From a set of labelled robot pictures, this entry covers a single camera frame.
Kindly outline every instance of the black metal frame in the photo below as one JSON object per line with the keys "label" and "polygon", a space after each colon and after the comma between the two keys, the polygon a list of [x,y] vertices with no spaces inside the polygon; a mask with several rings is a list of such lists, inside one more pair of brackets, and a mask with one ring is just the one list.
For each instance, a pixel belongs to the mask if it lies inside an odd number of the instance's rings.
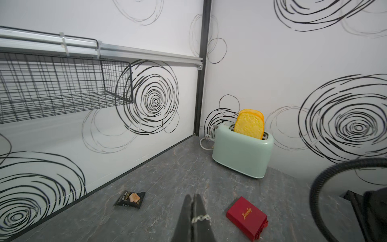
{"label": "black metal frame", "polygon": [[193,125],[193,133],[197,136],[199,135],[200,117],[202,114],[205,64],[207,62],[208,35],[209,35],[210,18],[211,18],[211,4],[212,4],[212,0],[204,0],[203,2],[202,34],[200,37],[200,53],[199,53],[199,57],[203,58],[203,70],[199,71],[197,76],[195,121]]}

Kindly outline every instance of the gray marble countertop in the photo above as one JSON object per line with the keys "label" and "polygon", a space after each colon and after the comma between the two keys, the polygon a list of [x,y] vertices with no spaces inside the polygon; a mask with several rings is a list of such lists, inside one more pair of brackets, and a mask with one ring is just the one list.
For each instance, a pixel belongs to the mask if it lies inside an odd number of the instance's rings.
{"label": "gray marble countertop", "polygon": [[[309,210],[309,188],[268,168],[254,179],[216,163],[193,136],[50,220],[16,238],[21,241],[170,241],[186,194],[199,193],[218,242],[249,241],[226,218],[240,196],[267,214],[261,242],[326,241]],[[139,210],[113,206],[124,191],[145,191]],[[364,241],[351,204],[323,194],[320,209],[339,241]]]}

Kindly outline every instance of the power cord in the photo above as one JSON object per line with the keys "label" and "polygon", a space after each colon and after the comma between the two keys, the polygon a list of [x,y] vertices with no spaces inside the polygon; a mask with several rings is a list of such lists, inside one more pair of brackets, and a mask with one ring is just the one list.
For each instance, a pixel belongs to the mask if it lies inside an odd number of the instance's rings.
{"label": "power cord", "polygon": [[329,242],[339,242],[333,234],[329,231],[324,221],[322,220],[320,210],[319,210],[319,198],[322,187],[325,183],[335,175],[345,172],[352,169],[361,169],[361,168],[370,168],[370,167],[386,167],[387,168],[387,159],[386,158],[364,158],[353,161],[346,161],[333,165],[318,175],[316,180],[313,182],[312,187],[310,188],[309,194],[309,206],[312,213],[312,217],[324,237]]}
{"label": "power cord", "polygon": [[215,140],[211,137],[211,135],[206,134],[206,135],[204,136],[204,138],[202,138],[202,139],[199,141],[199,144],[200,144],[200,146],[201,146],[203,149],[205,149],[205,150],[212,150],[212,149],[214,149],[214,147],[212,147],[211,149],[204,148],[203,145],[202,145],[202,140],[204,140],[204,139],[206,139],[206,140],[208,140],[208,141],[211,141],[211,142],[215,142]]}

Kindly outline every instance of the black object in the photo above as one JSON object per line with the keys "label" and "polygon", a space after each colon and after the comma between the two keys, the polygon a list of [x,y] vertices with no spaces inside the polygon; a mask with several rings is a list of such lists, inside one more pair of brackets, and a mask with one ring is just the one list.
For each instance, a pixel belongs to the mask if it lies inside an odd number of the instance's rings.
{"label": "black object", "polygon": [[387,188],[364,193],[363,214],[372,240],[387,242]]}
{"label": "black object", "polygon": [[[130,195],[132,193],[136,193],[139,197],[140,200],[137,202],[130,202]],[[128,192],[124,191],[121,196],[118,198],[114,206],[130,206],[130,207],[135,207],[137,209],[140,209],[142,201],[144,200],[145,192]]]}
{"label": "black object", "polygon": [[[365,158],[358,159],[353,161],[348,161],[345,163],[336,164],[324,170],[320,175],[317,176],[315,181],[312,184],[309,195],[309,206],[312,213],[312,217],[320,230],[320,232],[324,235],[324,237],[330,242],[338,242],[338,240],[331,234],[331,232],[326,227],[324,221],[321,218],[321,214],[319,211],[319,194],[321,192],[324,184],[331,179],[333,176],[352,169],[359,168],[368,168],[368,167],[387,167],[387,159],[386,158]],[[372,233],[372,228],[370,226],[366,226],[367,232]]]}
{"label": "black object", "polygon": [[202,34],[200,36],[200,52],[199,52],[199,57],[203,58],[202,60],[203,69],[199,71],[197,75],[195,120],[193,125],[193,133],[196,135],[199,135],[200,115],[202,113],[205,64],[207,62],[208,35],[209,35],[210,18],[211,18],[211,4],[212,4],[212,0],[204,0],[203,2]]}
{"label": "black object", "polygon": [[365,242],[372,242],[371,236],[368,234],[366,222],[364,220],[363,196],[352,191],[347,191],[343,198],[351,202]]}
{"label": "black object", "polygon": [[191,209],[191,196],[186,195],[171,242],[191,242]]}
{"label": "black object", "polygon": [[171,242],[216,242],[211,219],[203,218],[206,215],[200,195],[196,194],[193,200],[186,195]]}
{"label": "black object", "polygon": [[129,62],[0,52],[0,124],[133,103]]}

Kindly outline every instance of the black wire basket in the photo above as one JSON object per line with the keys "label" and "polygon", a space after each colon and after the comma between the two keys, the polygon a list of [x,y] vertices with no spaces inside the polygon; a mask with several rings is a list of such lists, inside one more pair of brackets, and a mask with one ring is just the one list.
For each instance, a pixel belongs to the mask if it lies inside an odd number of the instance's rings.
{"label": "black wire basket", "polygon": [[0,124],[133,103],[130,63],[0,52]]}

